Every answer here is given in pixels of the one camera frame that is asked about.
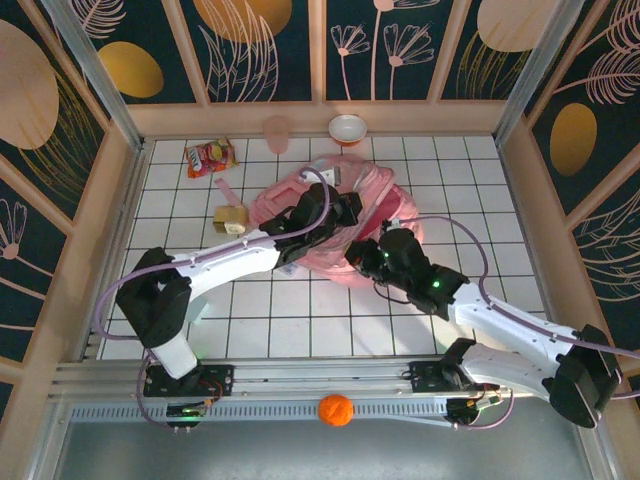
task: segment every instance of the yellow circle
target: yellow circle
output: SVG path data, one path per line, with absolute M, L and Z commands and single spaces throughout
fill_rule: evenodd
M 585 166 L 598 135 L 598 122 L 589 107 L 570 103 L 551 129 L 551 164 L 560 175 L 570 177 Z
M 194 0 L 196 10 L 207 26 L 222 38 L 240 43 L 253 43 L 263 35 L 259 17 L 269 25 L 275 37 L 289 23 L 291 0 Z M 245 3 L 255 15 L 254 24 Z
M 126 95 L 149 98 L 164 86 L 158 62 L 133 43 L 109 43 L 98 51 L 98 56 L 116 88 Z

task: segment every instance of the cable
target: cable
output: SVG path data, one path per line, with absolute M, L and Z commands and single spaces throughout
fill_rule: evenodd
M 142 365 L 140 366 L 140 370 L 138 371 L 138 382 L 136 383 L 136 403 L 138 404 L 138 408 L 140 409 L 140 413 L 142 414 L 142 417 L 147 422 L 151 423 L 152 425 L 155 425 L 156 427 L 162 428 L 163 430 L 167 430 L 169 432 L 175 433 L 177 430 L 173 429 L 172 427 L 170 427 L 166 423 L 158 422 L 157 420 L 154 420 L 153 418 L 151 418 L 149 413 L 147 413 L 147 409 L 145 408 L 144 404 L 142 403 L 142 388 L 143 388 L 143 385 L 144 385 L 143 376 L 144 376 L 144 372 L 146 372 L 147 367 L 150 364 L 151 364 L 151 357 L 149 356 L 149 354 L 147 354 L 144 357 L 144 360 L 142 361 Z
M 378 294 L 378 296 L 384 298 L 385 300 L 389 300 L 390 302 L 399 303 L 400 305 L 409 305 L 411 302 L 404 302 L 402 300 L 398 300 L 396 298 L 391 298 L 387 295 L 384 295 L 378 290 L 378 285 L 376 282 L 373 282 L 373 290 Z
M 453 428 L 455 430 L 458 430 L 459 428 L 462 428 L 464 430 L 489 430 L 491 428 L 495 428 L 502 425 L 513 412 L 513 406 L 515 404 L 515 395 L 513 393 L 513 390 L 510 390 L 510 392 L 511 392 L 511 395 L 509 397 L 509 406 L 507 407 L 507 411 L 498 420 L 496 420 L 495 422 L 488 423 L 486 425 L 462 425 L 457 422 L 448 423 L 448 422 L 441 422 L 438 420 L 429 420 L 426 418 L 403 417 L 400 415 L 381 415 L 376 418 L 400 420 L 403 422 L 411 422 L 411 423 L 421 423 L 424 425 L 434 425 L 437 427 Z
M 302 172 L 309 172 L 312 173 L 313 175 L 315 175 L 316 177 L 318 177 L 318 180 L 320 180 L 320 183 L 322 184 L 322 190 L 324 193 L 324 206 L 322 208 L 322 212 L 320 213 L 320 216 L 318 217 L 318 219 L 313 222 L 311 225 L 308 225 L 296 232 L 290 232 L 290 233 L 283 233 L 280 235 L 274 235 L 272 237 L 261 237 L 261 238 L 253 238 L 249 241 L 247 241 L 246 243 L 239 243 L 239 244 L 234 244 L 234 245 L 230 245 L 227 246 L 221 250 L 217 250 L 215 252 L 211 252 L 208 253 L 206 255 L 201 255 L 201 256 L 197 256 L 194 259 L 195 263 L 202 263 L 202 262 L 206 262 L 209 260 L 213 260 L 216 258 L 220 258 L 220 257 L 224 257 L 226 255 L 230 255 L 233 253 L 236 253 L 240 250 L 243 249 L 247 249 L 249 247 L 253 247 L 255 245 L 260 245 L 261 243 L 266 243 L 266 242 L 275 242 L 277 240 L 286 240 L 288 238 L 293 238 L 293 237 L 298 237 L 300 235 L 304 235 L 306 233 L 309 233 L 311 230 L 314 230 L 315 228 L 319 227 L 322 222 L 324 222 L 325 218 L 327 217 L 327 215 L 329 214 L 329 209 L 331 208 L 331 200 L 329 197 L 329 184 L 327 183 L 327 181 L 325 180 L 325 178 L 322 176 L 322 174 L 316 170 L 315 168 L 311 168 L 311 167 L 304 167 L 300 170 L 300 173 Z M 127 283 L 129 280 L 133 280 L 134 278 L 138 278 L 141 277 L 143 275 L 147 275 L 149 273 L 154 273 L 154 272 L 161 272 L 163 270 L 170 270 L 173 268 L 178 268 L 178 267 L 186 267 L 188 265 L 191 265 L 192 261 L 189 260 L 181 260 L 179 262 L 172 262 L 172 263 L 164 263 L 162 265 L 153 265 L 151 267 L 146 267 L 146 268 L 141 268 L 140 270 L 135 270 L 131 273 L 129 273 L 128 275 L 125 275 L 124 277 L 122 277 L 120 280 L 116 281 L 113 285 L 111 285 L 109 288 L 107 288 L 107 290 L 100 296 L 100 298 L 98 299 L 98 302 L 96 304 L 96 308 L 94 310 L 94 314 L 93 314 L 93 327 L 94 329 L 98 332 L 99 335 L 101 335 L 102 337 L 106 338 L 107 340 L 138 340 L 138 337 L 136 335 L 113 335 L 109 332 L 107 332 L 104 327 L 102 326 L 102 322 L 101 322 L 101 317 L 102 317 L 102 311 L 104 310 L 104 306 L 105 303 L 107 302 L 107 299 L 123 284 Z
M 484 265 L 482 275 L 480 276 L 480 280 L 478 281 L 478 286 L 480 287 L 480 295 L 482 296 L 483 300 L 487 303 L 487 305 L 489 305 L 489 307 L 494 309 L 496 312 L 504 315 L 505 317 L 507 317 L 510 320 L 513 320 L 514 322 L 516 322 L 519 325 L 522 325 L 523 327 L 527 327 L 527 328 L 529 328 L 530 330 L 533 330 L 536 333 L 539 333 L 539 334 L 544 335 L 544 336 L 549 337 L 549 338 L 553 338 L 554 340 L 559 340 L 561 342 L 570 343 L 571 345 L 575 345 L 576 347 L 588 348 L 590 350 L 597 350 L 597 351 L 600 351 L 600 352 L 612 353 L 614 355 L 622 355 L 622 356 L 625 356 L 625 357 L 631 357 L 631 358 L 635 358 L 635 359 L 640 359 L 640 352 L 634 352 L 634 351 L 631 351 L 631 350 L 625 350 L 623 348 L 611 347 L 609 345 L 600 345 L 600 344 L 597 344 L 597 343 L 585 342 L 583 340 L 577 340 L 575 338 L 565 337 L 564 335 L 558 335 L 558 334 L 552 333 L 552 332 L 550 332 L 550 331 L 548 331 L 548 330 L 546 330 L 546 329 L 544 329 L 542 327 L 539 327 L 538 325 L 534 325 L 533 323 L 529 323 L 528 321 L 520 318 L 517 315 L 514 315 L 513 313 L 511 313 L 511 312 L 501 308 L 499 305 L 496 305 L 495 303 L 493 303 L 493 301 L 489 297 L 489 294 L 487 293 L 487 291 L 486 291 L 486 289 L 484 287 L 484 281 L 487 278 L 487 276 L 489 275 L 489 261 L 487 259 L 487 254 L 485 253 L 484 249 L 482 248 L 480 240 L 478 240 L 478 238 L 473 234 L 473 232 L 471 232 L 471 230 L 469 230 L 467 227 L 465 227 L 462 223 L 458 222 L 457 220 L 454 220 L 454 219 L 448 218 L 448 217 L 444 217 L 444 216 L 441 216 L 441 215 L 423 215 L 423 216 L 416 217 L 416 218 L 407 218 L 407 219 L 400 220 L 400 224 L 417 222 L 419 220 L 431 220 L 431 219 L 445 220 L 445 221 L 447 221 L 449 223 L 452 223 L 453 225 L 455 225 L 456 227 L 458 227 L 462 231 L 464 231 L 464 233 L 466 233 L 469 236 L 469 238 L 471 238 L 471 240 L 476 245 L 476 247 L 478 247 L 478 250 L 480 251 L 480 256 L 482 257 L 482 263 Z M 623 399 L 636 398 L 636 397 L 640 397 L 640 390 L 634 390 L 634 391 L 627 392 L 627 393 L 618 393 L 618 394 L 613 395 L 613 397 L 611 397 L 611 398 L 613 400 L 623 400 Z
M 489 430 L 490 428 L 495 428 L 499 425 L 502 425 L 507 420 L 507 418 L 509 418 L 509 415 L 511 415 L 511 412 L 513 412 L 514 404 L 515 404 L 515 395 L 513 394 L 513 390 L 511 390 L 511 395 L 509 396 L 509 406 L 507 407 L 507 411 L 504 412 L 504 415 L 502 415 L 502 417 L 500 417 L 498 420 L 492 423 L 488 423 L 486 425 L 460 425 L 460 427 L 464 428 L 465 430 Z

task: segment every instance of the gray floor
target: gray floor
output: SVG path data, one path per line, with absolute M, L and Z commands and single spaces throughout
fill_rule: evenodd
M 340 429 L 319 421 L 208 423 L 189 436 L 143 423 L 76 424 L 66 443 L 57 480 L 592 478 L 576 428 L 537 399 L 518 400 L 506 423 L 480 432 L 392 420 Z

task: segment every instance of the white bowl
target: white bowl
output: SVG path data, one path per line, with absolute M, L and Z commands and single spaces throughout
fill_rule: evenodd
M 356 115 L 338 115 L 329 123 L 329 135 L 343 147 L 356 145 L 367 134 L 367 124 Z

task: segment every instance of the red snack package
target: red snack package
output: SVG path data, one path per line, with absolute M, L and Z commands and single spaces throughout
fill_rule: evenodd
M 189 178 L 199 178 L 238 165 L 233 145 L 227 138 L 185 148 Z

